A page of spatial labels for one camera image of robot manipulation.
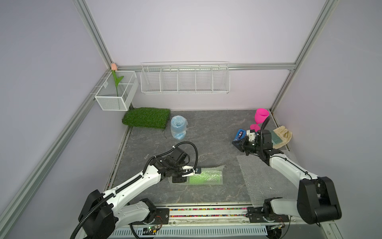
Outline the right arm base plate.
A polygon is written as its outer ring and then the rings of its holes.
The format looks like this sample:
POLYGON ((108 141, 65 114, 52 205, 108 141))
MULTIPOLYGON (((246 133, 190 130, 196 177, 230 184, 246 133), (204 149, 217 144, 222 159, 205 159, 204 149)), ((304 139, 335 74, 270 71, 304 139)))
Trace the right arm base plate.
POLYGON ((288 223, 289 216, 266 214, 263 207, 248 207, 245 217, 249 219, 250 223, 288 223))

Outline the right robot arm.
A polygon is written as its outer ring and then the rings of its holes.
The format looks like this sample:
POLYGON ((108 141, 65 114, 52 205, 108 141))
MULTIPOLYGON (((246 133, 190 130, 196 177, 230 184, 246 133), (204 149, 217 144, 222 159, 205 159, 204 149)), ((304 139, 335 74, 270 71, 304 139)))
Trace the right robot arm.
POLYGON ((232 144, 246 155, 259 157, 269 167, 277 170, 297 189, 297 199, 274 197, 266 199, 255 213, 265 220, 277 215, 301 218, 309 225, 339 220, 342 217, 340 203, 333 181, 319 177, 292 162, 281 150, 275 149, 272 136, 265 127, 267 117, 259 130, 239 129, 232 144))

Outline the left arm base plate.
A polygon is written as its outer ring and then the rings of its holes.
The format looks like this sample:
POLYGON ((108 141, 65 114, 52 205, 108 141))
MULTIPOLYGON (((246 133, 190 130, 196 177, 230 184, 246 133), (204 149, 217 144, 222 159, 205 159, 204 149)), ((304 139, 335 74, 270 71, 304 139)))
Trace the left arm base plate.
POLYGON ((157 208, 155 212, 149 213, 143 222, 135 222, 133 225, 167 225, 170 219, 170 209, 157 208))

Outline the blue tape dispenser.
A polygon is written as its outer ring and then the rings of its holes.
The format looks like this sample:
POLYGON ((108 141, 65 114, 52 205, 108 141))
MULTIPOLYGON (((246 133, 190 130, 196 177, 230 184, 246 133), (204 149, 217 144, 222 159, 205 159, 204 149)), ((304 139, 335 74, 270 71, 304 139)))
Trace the blue tape dispenser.
POLYGON ((245 142, 246 139, 246 131, 243 129, 239 129, 234 140, 243 140, 245 142))

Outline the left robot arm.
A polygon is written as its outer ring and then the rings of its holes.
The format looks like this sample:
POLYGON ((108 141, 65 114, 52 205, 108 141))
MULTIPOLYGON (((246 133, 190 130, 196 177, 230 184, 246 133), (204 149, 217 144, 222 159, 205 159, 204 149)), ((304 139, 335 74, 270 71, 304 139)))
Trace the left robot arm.
POLYGON ((90 193, 70 237, 76 238, 83 229, 88 239, 107 239, 119 227, 135 222, 154 222, 157 208, 149 199, 132 205, 130 201, 165 178, 198 174, 199 160, 196 158, 194 165, 189 166, 185 160, 191 158, 179 148, 180 145, 181 142, 165 153, 150 157, 141 172, 120 185, 102 193, 98 190, 90 193))

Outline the pink plastic wine glass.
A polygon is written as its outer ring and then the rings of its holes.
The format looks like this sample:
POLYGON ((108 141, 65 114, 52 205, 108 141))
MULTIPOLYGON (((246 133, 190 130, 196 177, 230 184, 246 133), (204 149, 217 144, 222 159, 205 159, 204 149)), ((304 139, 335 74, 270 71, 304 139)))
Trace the pink plastic wine glass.
POLYGON ((259 108, 256 110, 254 120, 255 124, 250 126, 250 130, 258 131, 260 130, 260 124, 262 124, 266 118, 269 116, 269 111, 267 109, 259 108))

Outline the green plastic wine glass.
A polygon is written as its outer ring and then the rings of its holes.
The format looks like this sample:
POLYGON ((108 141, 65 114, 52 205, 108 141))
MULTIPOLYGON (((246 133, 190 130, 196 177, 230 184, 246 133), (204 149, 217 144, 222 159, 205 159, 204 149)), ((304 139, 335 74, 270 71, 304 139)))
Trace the green plastic wine glass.
POLYGON ((222 185, 222 177, 219 174, 200 174, 189 178, 190 185, 222 185))

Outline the bubble wrap sheet stack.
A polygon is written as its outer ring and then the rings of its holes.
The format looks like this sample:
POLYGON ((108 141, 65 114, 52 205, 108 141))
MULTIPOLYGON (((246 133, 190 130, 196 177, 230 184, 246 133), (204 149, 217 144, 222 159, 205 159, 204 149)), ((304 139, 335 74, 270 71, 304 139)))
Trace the bubble wrap sheet stack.
POLYGON ((259 157, 240 155, 237 160, 254 206, 262 206, 266 199, 275 197, 297 199, 298 189, 259 157))

